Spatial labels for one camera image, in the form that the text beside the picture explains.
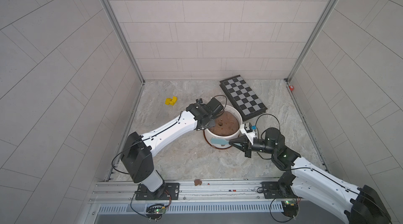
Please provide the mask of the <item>light blue scrub brush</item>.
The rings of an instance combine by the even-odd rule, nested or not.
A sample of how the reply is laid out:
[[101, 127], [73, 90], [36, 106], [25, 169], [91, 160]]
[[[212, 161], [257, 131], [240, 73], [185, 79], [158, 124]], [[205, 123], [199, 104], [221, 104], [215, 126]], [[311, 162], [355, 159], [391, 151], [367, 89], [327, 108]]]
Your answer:
[[229, 141], [226, 140], [226, 139], [223, 139], [223, 138], [212, 138], [211, 141], [210, 141], [210, 143], [211, 143], [213, 146], [215, 146], [216, 148], [221, 148], [221, 149], [231, 147], [231, 146], [229, 145]]

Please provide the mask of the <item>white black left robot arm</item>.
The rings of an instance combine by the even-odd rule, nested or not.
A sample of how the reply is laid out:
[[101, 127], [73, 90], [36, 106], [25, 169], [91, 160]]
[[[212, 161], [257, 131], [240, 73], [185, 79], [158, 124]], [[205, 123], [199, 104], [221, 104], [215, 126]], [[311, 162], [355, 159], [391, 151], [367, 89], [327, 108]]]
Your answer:
[[127, 174], [134, 183], [142, 184], [151, 193], [164, 193], [165, 181], [156, 171], [153, 157], [188, 132], [214, 127], [215, 119], [221, 116], [224, 108], [216, 98], [212, 98], [207, 104], [199, 99], [163, 126], [142, 135], [131, 133], [119, 155]]

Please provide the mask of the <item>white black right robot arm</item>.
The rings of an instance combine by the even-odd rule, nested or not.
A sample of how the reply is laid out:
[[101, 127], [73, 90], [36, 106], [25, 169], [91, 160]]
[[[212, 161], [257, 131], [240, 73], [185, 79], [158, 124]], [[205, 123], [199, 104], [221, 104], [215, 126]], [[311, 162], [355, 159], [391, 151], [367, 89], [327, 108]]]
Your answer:
[[285, 137], [274, 127], [259, 138], [252, 126], [242, 125], [241, 136], [229, 144], [250, 158], [252, 152], [271, 155], [283, 171], [278, 180], [282, 198], [303, 198], [325, 209], [346, 224], [389, 224], [390, 214], [373, 188], [359, 187], [313, 165], [285, 145]]

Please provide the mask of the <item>white ribbed ceramic pot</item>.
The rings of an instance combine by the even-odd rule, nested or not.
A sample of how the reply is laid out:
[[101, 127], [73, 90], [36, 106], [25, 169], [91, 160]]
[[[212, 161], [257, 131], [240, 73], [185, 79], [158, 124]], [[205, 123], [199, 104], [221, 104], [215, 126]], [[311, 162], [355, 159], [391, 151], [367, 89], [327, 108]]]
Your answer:
[[238, 138], [243, 124], [240, 113], [232, 106], [226, 106], [223, 115], [215, 120], [216, 126], [204, 130], [204, 136], [223, 136]]

